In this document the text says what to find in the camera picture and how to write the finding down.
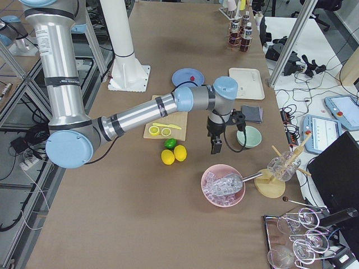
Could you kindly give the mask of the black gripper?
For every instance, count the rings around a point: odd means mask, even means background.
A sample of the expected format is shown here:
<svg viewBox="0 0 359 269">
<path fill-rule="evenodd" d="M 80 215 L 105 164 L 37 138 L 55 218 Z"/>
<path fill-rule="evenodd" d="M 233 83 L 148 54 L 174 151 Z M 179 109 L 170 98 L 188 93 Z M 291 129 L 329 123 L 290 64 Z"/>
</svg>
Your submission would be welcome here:
<svg viewBox="0 0 359 269">
<path fill-rule="evenodd" d="M 211 139 L 211 154 L 219 154 L 222 149 L 220 135 L 225 132 L 227 126 L 236 125 L 240 132 L 246 134 L 245 115 L 240 110 L 233 109 L 228 114 L 220 114 L 216 110 L 210 113 L 211 116 L 219 118 L 219 123 L 214 122 L 210 117 L 207 121 L 208 136 Z"/>
</svg>

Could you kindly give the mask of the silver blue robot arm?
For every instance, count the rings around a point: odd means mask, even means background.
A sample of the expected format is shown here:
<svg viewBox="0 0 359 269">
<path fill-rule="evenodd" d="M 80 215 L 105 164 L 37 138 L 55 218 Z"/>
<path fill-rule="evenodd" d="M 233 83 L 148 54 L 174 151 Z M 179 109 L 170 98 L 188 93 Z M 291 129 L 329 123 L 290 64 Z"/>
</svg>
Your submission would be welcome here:
<svg viewBox="0 0 359 269">
<path fill-rule="evenodd" d="M 20 50 L 29 50 L 30 43 L 26 39 L 29 33 L 21 20 L 15 15 L 1 17 L 1 43 L 10 47 L 13 43 Z"/>
<path fill-rule="evenodd" d="M 233 107 L 238 84 L 222 76 L 212 85 L 178 87 L 170 94 L 125 112 L 91 119 L 84 110 L 71 31 L 85 30 L 84 1 L 23 1 L 25 18 L 39 46 L 52 118 L 45 150 L 56 165 L 72 169 L 91 162 L 96 149 L 127 131 L 175 112 L 207 110 L 211 153 L 220 152 L 227 126 L 245 129 L 245 117 Z"/>
</svg>

